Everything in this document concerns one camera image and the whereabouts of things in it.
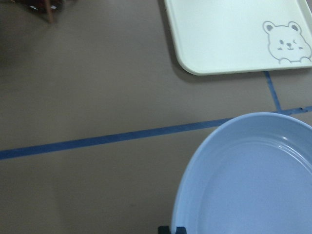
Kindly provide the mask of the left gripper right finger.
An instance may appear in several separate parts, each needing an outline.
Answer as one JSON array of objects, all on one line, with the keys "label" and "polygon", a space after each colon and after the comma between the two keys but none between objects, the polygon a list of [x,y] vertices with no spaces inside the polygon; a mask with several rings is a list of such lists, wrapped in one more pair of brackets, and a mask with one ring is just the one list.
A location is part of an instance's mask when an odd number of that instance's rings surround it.
[{"label": "left gripper right finger", "polygon": [[176,227],[175,234],[187,234],[185,227]]}]

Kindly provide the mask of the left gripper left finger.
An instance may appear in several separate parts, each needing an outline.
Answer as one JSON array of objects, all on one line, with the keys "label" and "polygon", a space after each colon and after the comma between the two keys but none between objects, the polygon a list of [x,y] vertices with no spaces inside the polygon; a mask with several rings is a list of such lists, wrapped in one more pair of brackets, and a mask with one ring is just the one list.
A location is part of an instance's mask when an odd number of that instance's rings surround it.
[{"label": "left gripper left finger", "polygon": [[159,226],[157,228],[158,234],[170,234],[170,227],[169,226]]}]

